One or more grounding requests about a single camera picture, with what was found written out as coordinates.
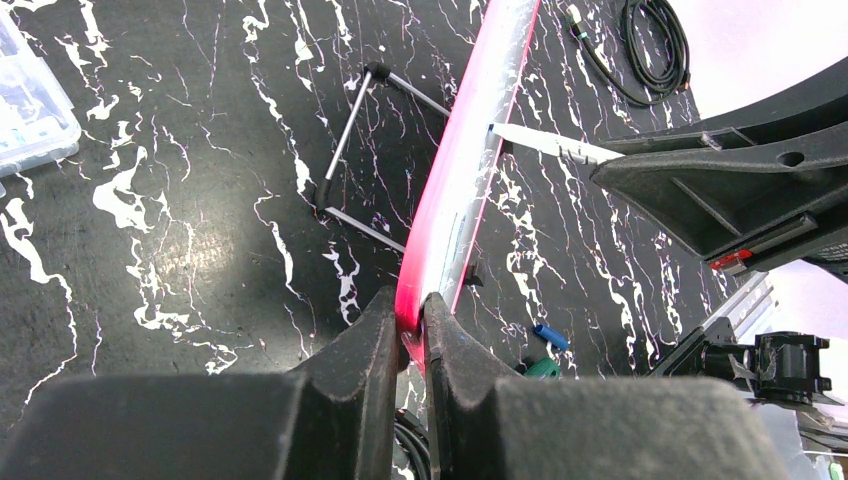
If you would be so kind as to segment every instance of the black clamp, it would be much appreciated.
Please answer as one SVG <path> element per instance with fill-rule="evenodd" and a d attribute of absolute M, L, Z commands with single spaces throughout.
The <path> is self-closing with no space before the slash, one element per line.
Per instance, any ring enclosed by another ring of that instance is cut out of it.
<path fill-rule="evenodd" d="M 474 287 L 483 286 L 483 272 L 479 268 L 479 265 L 476 263 L 468 265 L 468 268 L 465 269 L 465 278 L 462 279 L 462 284 Z"/>
<path fill-rule="evenodd" d="M 333 186 L 333 180 L 322 178 L 321 183 L 318 184 L 318 188 L 315 189 L 315 195 L 312 200 L 315 202 L 315 209 L 319 212 L 323 212 L 329 206 L 329 197 L 330 197 L 330 187 Z"/>
<path fill-rule="evenodd" d="M 392 69 L 385 63 L 371 62 L 365 65 L 365 71 L 371 72 L 371 78 L 374 80 L 385 81 L 392 74 Z"/>

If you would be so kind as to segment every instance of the table surface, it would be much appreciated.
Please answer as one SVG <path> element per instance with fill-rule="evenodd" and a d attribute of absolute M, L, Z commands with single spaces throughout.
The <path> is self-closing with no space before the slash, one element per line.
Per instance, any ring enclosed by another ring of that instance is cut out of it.
<path fill-rule="evenodd" d="M 577 3 L 634 85 L 621 5 Z M 615 97 L 558 4 L 543 1 L 513 122 L 591 142 L 698 119 L 688 92 L 647 110 Z M 485 11 L 478 0 L 12 5 L 83 136 L 77 155 L 2 180 L 3 439 L 46 382 L 285 371 L 355 321 L 396 281 L 401 257 L 316 217 L 311 195 L 362 65 L 382 61 L 449 106 Z M 654 34 L 639 35 L 661 61 Z M 373 88 L 332 202 L 405 242 L 444 123 Z M 514 153 L 498 166 L 472 255 L 486 284 L 457 309 L 508 365 L 549 354 L 531 331 L 542 322 L 571 342 L 551 354 L 565 377 L 643 374 L 737 287 L 585 172 Z M 408 369 L 398 404 L 418 408 L 423 396 Z"/>

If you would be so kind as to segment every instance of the plastic bin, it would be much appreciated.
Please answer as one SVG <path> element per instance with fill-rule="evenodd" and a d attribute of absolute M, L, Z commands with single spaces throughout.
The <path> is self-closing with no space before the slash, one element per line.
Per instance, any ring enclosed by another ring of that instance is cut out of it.
<path fill-rule="evenodd" d="M 77 153 L 81 129 L 72 109 L 53 72 L 0 9 L 0 179 Z"/>

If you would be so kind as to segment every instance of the white wall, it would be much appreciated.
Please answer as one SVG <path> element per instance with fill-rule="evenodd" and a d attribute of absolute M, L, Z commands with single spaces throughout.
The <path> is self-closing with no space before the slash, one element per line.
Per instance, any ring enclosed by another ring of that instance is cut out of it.
<path fill-rule="evenodd" d="M 786 89 L 848 57 L 846 0 L 670 0 L 691 49 L 701 118 Z"/>
<path fill-rule="evenodd" d="M 848 284 L 801 261 L 772 270 L 769 280 L 780 302 L 772 320 L 775 329 L 798 327 L 804 333 L 848 340 Z"/>

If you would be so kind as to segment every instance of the black plastic bracket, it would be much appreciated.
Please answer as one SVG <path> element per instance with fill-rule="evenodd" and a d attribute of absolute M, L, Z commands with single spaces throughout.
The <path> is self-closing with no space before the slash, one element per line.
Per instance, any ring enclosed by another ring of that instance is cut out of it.
<path fill-rule="evenodd" d="M 285 374 L 139 375 L 45 385 L 0 479 L 389 478 L 394 288 Z"/>
<path fill-rule="evenodd" d="M 462 280 L 462 284 L 468 287 L 483 286 L 483 271 L 477 263 L 471 263 L 465 269 L 465 278 Z"/>
<path fill-rule="evenodd" d="M 848 59 L 724 115 L 603 142 L 625 156 L 591 179 L 713 269 L 805 258 L 848 282 L 848 255 L 825 258 L 848 245 L 846 74 Z"/>
<path fill-rule="evenodd" d="M 762 427 L 724 382 L 528 379 L 463 330 L 440 295 L 424 302 L 423 318 L 433 478 L 596 478 L 610 465 L 634 478 L 643 468 L 662 478 L 782 476 L 768 441 L 748 448 Z M 650 467 L 640 466 L 646 452 Z"/>

